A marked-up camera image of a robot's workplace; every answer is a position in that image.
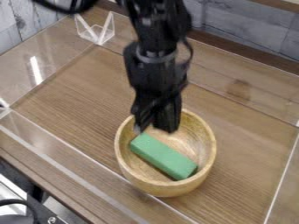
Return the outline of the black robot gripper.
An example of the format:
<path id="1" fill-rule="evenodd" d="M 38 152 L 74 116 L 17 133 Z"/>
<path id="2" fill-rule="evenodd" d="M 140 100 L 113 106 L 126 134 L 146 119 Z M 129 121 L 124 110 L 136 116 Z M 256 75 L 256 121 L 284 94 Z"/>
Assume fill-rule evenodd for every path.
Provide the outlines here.
<path id="1" fill-rule="evenodd" d="M 145 49 L 130 42 L 124 49 L 125 73 L 134 90 L 130 113 L 134 116 L 134 133 L 145 131 L 148 125 L 173 133 L 180 126 L 182 98 L 186 86 L 186 71 L 192 56 L 176 61 L 177 45 L 160 49 Z"/>

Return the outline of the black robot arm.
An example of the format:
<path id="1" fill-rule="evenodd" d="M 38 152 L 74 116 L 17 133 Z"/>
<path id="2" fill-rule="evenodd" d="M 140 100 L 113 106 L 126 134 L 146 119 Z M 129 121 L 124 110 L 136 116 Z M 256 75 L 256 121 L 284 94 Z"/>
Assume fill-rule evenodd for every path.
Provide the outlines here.
<path id="1" fill-rule="evenodd" d="M 134 128 L 173 133 L 180 126 L 190 59 L 177 60 L 177 45 L 192 46 L 192 18 L 182 0 L 114 0 L 125 9 L 136 40 L 124 48 L 125 73 L 134 90 Z"/>

